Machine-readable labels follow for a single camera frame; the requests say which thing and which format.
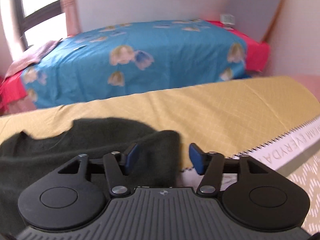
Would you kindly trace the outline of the grey board against wall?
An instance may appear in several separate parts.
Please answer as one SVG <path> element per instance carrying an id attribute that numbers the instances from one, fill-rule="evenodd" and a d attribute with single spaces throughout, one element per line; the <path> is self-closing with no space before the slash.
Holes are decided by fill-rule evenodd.
<path id="1" fill-rule="evenodd" d="M 282 0 L 229 0 L 225 14 L 232 15 L 235 28 L 257 42 L 266 39 Z"/>

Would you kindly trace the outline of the pink grey folded cloth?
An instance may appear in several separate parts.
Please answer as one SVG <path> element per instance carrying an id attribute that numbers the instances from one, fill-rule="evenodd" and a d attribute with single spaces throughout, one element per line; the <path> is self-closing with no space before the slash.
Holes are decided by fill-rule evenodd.
<path id="1" fill-rule="evenodd" d="M 54 50 L 61 43 L 61 41 L 62 39 L 50 40 L 40 46 L 30 47 L 22 53 L 19 59 L 10 65 L 4 78 L 6 79 L 15 75 L 17 72 L 24 70 L 31 64 L 39 63 L 46 55 Z"/>

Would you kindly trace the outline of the dark framed window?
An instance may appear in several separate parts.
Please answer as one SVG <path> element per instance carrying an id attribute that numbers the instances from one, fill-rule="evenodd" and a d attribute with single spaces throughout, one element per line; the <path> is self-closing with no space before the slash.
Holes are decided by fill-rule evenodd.
<path id="1" fill-rule="evenodd" d="M 62 0 L 14 0 L 19 38 L 23 50 L 67 36 Z"/>

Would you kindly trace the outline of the yellow patterned bed cover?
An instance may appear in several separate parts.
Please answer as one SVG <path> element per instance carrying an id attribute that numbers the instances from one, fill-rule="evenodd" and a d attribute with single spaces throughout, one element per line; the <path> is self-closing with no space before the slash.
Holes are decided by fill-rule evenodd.
<path id="1" fill-rule="evenodd" d="M 1 232 L 24 222 L 20 193 L 79 153 L 100 158 L 143 148 L 130 185 L 167 187 L 194 172 L 189 145 L 227 157 L 249 154 L 302 187 L 303 228 L 319 232 L 319 77 L 265 77 L 157 90 L 1 117 Z"/>

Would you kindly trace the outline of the pink curtain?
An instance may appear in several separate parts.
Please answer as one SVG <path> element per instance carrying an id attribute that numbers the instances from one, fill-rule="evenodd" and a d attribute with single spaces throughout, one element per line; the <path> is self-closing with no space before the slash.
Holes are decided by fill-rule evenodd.
<path id="1" fill-rule="evenodd" d="M 60 4 L 66 17 L 67 35 L 75 36 L 81 33 L 76 0 L 62 0 Z"/>

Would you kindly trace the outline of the small white digital clock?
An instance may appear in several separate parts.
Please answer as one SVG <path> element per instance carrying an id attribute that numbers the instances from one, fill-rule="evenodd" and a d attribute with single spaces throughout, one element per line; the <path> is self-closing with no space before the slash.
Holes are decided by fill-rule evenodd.
<path id="1" fill-rule="evenodd" d="M 232 26 L 235 26 L 235 17 L 231 14 L 221 14 L 220 22 L 224 26 L 232 27 Z"/>

